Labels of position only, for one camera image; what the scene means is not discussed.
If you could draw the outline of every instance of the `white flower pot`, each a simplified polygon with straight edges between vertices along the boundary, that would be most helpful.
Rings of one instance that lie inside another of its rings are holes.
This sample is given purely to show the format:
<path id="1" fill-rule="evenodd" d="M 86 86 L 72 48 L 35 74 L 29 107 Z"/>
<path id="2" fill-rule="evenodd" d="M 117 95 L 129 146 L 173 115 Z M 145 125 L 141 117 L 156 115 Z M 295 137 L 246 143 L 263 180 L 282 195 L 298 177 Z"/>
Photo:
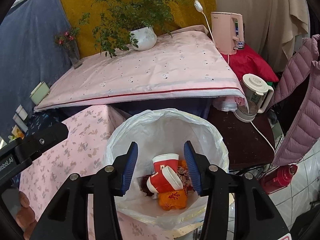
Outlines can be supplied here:
<path id="1" fill-rule="evenodd" d="M 131 31 L 130 33 L 134 34 L 132 36 L 133 39 L 138 40 L 138 48 L 132 45 L 135 50 L 142 51 L 151 49 L 157 42 L 157 35 L 154 33 L 152 27 L 144 27 L 142 29 Z"/>

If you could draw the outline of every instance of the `red paper cup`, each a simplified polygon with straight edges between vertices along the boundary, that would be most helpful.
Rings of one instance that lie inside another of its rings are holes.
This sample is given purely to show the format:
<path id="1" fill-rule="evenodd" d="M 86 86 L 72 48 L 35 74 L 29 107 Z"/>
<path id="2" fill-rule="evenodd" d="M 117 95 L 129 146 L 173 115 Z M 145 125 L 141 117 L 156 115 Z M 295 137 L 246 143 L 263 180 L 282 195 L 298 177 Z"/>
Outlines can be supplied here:
<path id="1" fill-rule="evenodd" d="M 162 154 L 152 159 L 155 172 L 161 171 L 165 166 L 169 166 L 177 173 L 179 155 L 175 153 Z"/>
<path id="2" fill-rule="evenodd" d="M 153 193 L 164 193 L 183 188 L 182 181 L 169 166 L 165 166 L 162 170 L 150 176 L 147 186 Z"/>

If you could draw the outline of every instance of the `red and white sticker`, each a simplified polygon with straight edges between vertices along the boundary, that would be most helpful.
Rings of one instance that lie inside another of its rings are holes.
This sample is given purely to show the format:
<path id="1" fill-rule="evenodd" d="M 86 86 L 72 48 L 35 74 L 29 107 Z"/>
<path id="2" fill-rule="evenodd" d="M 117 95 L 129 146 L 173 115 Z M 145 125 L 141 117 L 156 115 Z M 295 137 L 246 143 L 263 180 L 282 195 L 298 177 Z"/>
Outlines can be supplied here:
<path id="1" fill-rule="evenodd" d="M 290 233 L 287 233 L 285 236 L 279 238 L 278 240 L 292 240 Z"/>

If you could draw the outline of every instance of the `pink puffer jacket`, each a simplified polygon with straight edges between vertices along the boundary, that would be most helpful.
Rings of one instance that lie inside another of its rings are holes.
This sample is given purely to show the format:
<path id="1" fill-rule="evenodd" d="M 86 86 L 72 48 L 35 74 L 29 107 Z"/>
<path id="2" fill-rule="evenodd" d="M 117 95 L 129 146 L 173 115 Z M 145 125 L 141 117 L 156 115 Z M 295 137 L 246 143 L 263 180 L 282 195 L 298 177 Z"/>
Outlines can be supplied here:
<path id="1" fill-rule="evenodd" d="M 287 64 L 283 76 L 268 105 L 287 98 L 310 74 L 308 90 L 300 109 L 276 152 L 273 165 L 298 162 L 320 137 L 320 35 L 306 38 L 298 53 Z"/>

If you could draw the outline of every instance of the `plastic bag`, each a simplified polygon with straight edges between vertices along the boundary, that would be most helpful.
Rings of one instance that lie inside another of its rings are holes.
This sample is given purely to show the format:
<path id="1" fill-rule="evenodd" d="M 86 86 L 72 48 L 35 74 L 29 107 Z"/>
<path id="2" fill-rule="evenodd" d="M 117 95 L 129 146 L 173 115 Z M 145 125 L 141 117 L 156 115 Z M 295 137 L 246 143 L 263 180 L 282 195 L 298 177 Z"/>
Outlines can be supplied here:
<path id="1" fill-rule="evenodd" d="M 152 158 L 177 153 L 184 159 L 183 146 L 190 140 L 196 153 L 205 155 L 211 164 L 228 172 L 228 151 L 218 130 L 208 121 L 176 109 L 146 110 L 122 123 L 112 133 L 103 157 L 103 164 L 126 154 L 130 143 L 138 144 L 138 159 L 129 190 L 115 197 L 117 210 L 141 222 L 157 225 L 164 230 L 176 230 L 204 219 L 207 197 L 196 192 L 188 195 L 182 210 L 164 211 L 156 199 L 140 190 L 142 176 L 154 171 Z"/>

